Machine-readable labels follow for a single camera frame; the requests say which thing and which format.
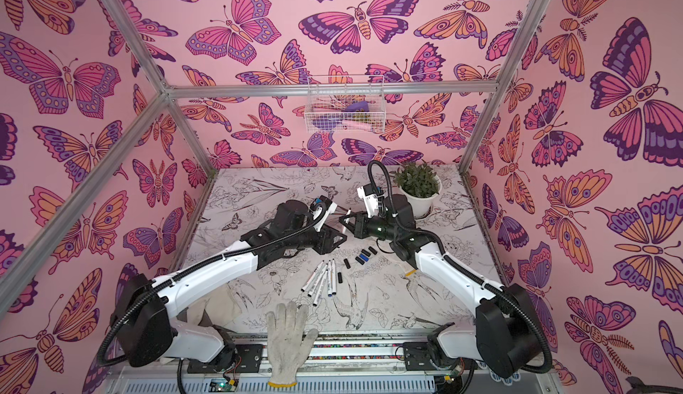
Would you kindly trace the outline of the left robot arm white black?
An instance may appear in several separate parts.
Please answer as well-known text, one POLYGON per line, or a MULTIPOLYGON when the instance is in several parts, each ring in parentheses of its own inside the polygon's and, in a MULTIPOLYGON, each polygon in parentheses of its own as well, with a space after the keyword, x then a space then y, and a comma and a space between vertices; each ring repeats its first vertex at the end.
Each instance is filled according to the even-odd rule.
POLYGON ((230 367, 237 347, 228 331, 198 326, 177 316, 190 305, 236 278, 263 269, 285 257, 311 249, 332 253, 346 240, 327 225, 336 203, 318 198, 311 205, 287 200, 275 216, 219 253, 186 269, 149 279, 131 278, 117 301, 96 355, 100 367, 122 362, 144 367, 160 358, 194 360, 213 370, 230 367))

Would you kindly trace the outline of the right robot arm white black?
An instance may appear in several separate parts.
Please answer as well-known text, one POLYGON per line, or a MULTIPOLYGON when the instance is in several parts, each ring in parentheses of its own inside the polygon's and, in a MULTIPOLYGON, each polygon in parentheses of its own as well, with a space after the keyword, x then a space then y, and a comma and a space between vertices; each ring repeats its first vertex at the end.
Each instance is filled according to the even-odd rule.
POLYGON ((529 292, 517 284, 506 287, 486 278, 446 251, 436 233, 417 228, 405 198, 370 196, 365 210, 341 216, 340 223, 358 239, 389 242, 396 257, 441 283, 468 310, 473 328, 437 330, 434 344, 438 352, 448 358, 482 362, 501 378, 519 370, 551 371, 550 342, 529 292))

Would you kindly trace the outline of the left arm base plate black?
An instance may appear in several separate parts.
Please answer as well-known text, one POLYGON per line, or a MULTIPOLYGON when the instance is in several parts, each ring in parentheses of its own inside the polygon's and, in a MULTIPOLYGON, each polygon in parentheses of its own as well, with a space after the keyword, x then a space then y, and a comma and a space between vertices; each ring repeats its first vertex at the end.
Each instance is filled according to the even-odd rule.
POLYGON ((208 363, 191 359, 190 374, 218 374, 225 372, 258 373, 263 361, 264 346, 259 343, 243 343, 229 347, 208 363))

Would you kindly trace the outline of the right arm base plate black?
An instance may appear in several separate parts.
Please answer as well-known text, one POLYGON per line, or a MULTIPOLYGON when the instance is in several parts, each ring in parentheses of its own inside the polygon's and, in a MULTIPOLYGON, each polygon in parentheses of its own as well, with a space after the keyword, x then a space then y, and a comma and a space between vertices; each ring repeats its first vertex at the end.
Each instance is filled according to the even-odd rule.
POLYGON ((402 345, 407 371, 436 371, 440 369, 437 345, 433 342, 404 342, 402 345))

